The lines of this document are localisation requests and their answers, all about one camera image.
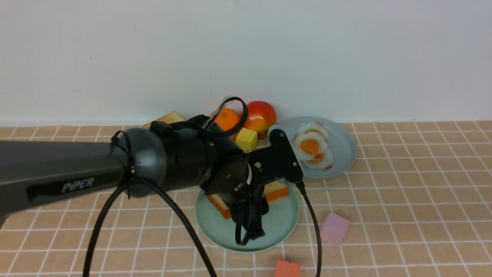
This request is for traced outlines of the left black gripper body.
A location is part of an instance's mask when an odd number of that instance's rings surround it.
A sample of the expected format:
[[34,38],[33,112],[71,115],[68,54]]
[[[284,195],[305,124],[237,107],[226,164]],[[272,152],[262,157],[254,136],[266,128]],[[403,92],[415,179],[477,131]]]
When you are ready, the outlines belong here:
[[200,188],[218,209],[269,210],[267,154],[232,154],[201,159]]

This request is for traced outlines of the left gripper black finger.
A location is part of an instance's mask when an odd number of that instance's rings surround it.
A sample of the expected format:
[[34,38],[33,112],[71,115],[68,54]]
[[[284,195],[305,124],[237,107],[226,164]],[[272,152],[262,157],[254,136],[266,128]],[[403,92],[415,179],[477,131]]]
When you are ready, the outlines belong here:
[[262,217],[269,212],[269,204],[265,196],[231,205],[231,218],[235,223],[235,242],[245,246],[250,240],[265,236]]

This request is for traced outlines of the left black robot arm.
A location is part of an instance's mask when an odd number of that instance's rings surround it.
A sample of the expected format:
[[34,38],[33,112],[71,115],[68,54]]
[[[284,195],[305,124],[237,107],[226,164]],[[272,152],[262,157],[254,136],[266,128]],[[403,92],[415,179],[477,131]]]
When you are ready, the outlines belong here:
[[112,142],[1,142],[1,224],[15,213],[130,184],[130,197],[200,187],[223,199],[236,223],[236,243],[265,235],[269,208],[244,153],[207,116],[153,122],[113,136]]

